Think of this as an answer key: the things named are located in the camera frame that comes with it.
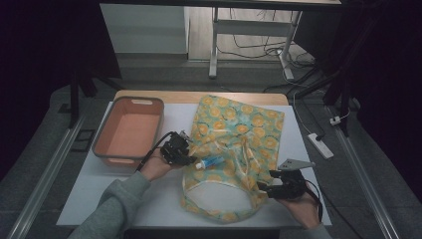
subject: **white device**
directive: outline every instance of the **white device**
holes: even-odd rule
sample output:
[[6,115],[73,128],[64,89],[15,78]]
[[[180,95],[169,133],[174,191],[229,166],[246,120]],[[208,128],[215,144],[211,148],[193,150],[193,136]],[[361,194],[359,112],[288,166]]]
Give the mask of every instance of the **white device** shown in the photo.
[[322,140],[317,140],[316,133],[309,134],[308,138],[325,159],[329,159],[334,156],[334,154],[331,152],[331,150],[329,150],[329,148],[325,145],[325,143],[323,143]]

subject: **table leg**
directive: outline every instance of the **table leg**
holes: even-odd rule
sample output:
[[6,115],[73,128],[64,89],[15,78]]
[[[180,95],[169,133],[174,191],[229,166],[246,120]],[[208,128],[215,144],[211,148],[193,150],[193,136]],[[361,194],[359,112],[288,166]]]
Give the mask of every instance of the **table leg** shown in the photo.
[[282,50],[277,51],[277,53],[279,54],[279,59],[280,59],[280,62],[282,63],[283,71],[284,71],[287,81],[292,81],[294,79],[287,57],[289,53],[289,48],[293,41],[293,37],[295,36],[296,29],[298,27],[299,19],[301,18],[302,11],[293,12],[293,14],[294,14],[294,17],[293,17],[292,25],[289,29],[289,33],[287,35],[286,45],[283,51]]
[[214,19],[212,22],[212,47],[210,58],[209,78],[217,78],[217,33],[218,33],[218,8],[214,8]]

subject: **camera rig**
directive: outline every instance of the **camera rig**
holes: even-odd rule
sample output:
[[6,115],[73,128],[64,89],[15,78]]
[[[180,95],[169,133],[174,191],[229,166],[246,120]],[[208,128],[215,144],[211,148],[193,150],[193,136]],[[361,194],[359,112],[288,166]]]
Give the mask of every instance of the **camera rig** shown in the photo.
[[258,182],[260,190],[267,192],[269,198],[275,199],[286,199],[286,200],[298,200],[306,192],[314,199],[318,206],[318,217],[319,221],[322,219],[322,203],[318,196],[308,188],[307,181],[302,175],[301,169],[306,167],[313,167],[313,162],[306,162],[294,159],[287,159],[281,164],[278,170],[270,170],[270,175],[273,178],[279,178],[282,180],[282,185],[267,185],[263,182]]
[[175,131],[168,132],[164,137],[162,137],[155,146],[146,154],[143,160],[140,162],[136,170],[140,170],[145,163],[152,156],[153,152],[158,148],[163,140],[165,140],[170,135],[170,140],[166,141],[161,147],[160,152],[163,155],[164,159],[168,164],[177,164],[177,165],[189,165],[190,163],[196,160],[194,156],[188,156],[189,153],[189,143],[191,141],[189,136],[182,130],[180,133]]

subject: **floor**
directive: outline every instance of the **floor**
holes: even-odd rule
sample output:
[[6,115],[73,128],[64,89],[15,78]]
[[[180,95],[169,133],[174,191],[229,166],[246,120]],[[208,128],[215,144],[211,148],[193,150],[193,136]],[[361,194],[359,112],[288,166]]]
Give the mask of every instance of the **floor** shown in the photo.
[[[210,9],[202,9],[201,16],[211,16]],[[227,42],[233,37],[227,36]],[[260,44],[261,39],[245,39],[241,44]],[[206,39],[197,41],[207,44]],[[237,51],[235,48],[226,51]],[[274,57],[266,60],[251,61],[244,58],[228,57],[219,62],[218,77],[208,79],[207,51],[190,54],[190,60],[180,59],[142,59],[119,58],[122,79],[116,80],[121,86],[131,90],[157,91],[209,91],[209,92],[248,92],[248,93],[278,93],[290,97],[290,105],[298,111],[301,118],[300,128],[310,159],[316,163],[315,173],[323,190],[332,226],[328,227],[333,238],[387,238],[379,227],[376,214],[363,193],[355,172],[350,167],[350,161],[345,149],[339,142],[336,130],[329,124],[331,115],[322,103],[326,88],[315,91],[303,101],[293,101],[296,91],[305,88],[310,82],[319,80],[321,73],[296,86],[284,80],[281,65]],[[260,54],[259,52],[242,52],[243,54]],[[310,68],[293,68],[297,79],[305,76]],[[97,79],[94,80],[99,92],[88,99],[80,94],[81,106],[87,101],[94,101],[95,107],[88,112],[82,129],[99,128],[107,104],[112,101],[115,89]],[[37,181],[43,174],[46,165],[53,157],[55,149],[66,132],[70,118],[66,111],[61,111],[69,104],[69,88],[64,87],[52,94],[50,109],[34,137],[28,143],[21,157],[0,182],[0,238],[6,238],[30,197]],[[351,104],[352,111],[348,117],[349,139],[355,146],[366,172],[375,186],[376,192],[391,217],[400,238],[420,238],[422,234],[422,205],[413,195],[403,178],[379,149],[376,142],[365,132],[356,119],[358,106]],[[333,114],[338,114],[337,107],[330,108]],[[306,140],[308,130],[325,134],[323,141],[335,155],[334,160],[325,160],[317,150]],[[85,148],[88,142],[75,141],[66,156],[58,176],[48,195],[43,201],[39,213],[28,229],[26,238],[66,238],[72,229],[56,226],[56,221],[78,177],[79,170],[87,155]],[[143,230],[129,231],[126,238],[277,238],[278,230],[251,233],[250,231],[183,231],[183,230]],[[284,228],[281,238],[302,238],[297,228]]]

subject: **small bottle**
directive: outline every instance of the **small bottle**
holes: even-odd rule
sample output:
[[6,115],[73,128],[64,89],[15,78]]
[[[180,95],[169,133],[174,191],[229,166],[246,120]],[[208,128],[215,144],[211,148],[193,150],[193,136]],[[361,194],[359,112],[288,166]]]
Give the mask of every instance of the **small bottle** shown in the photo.
[[223,156],[207,156],[201,159],[201,162],[196,163],[196,169],[207,168],[209,166],[224,162]]

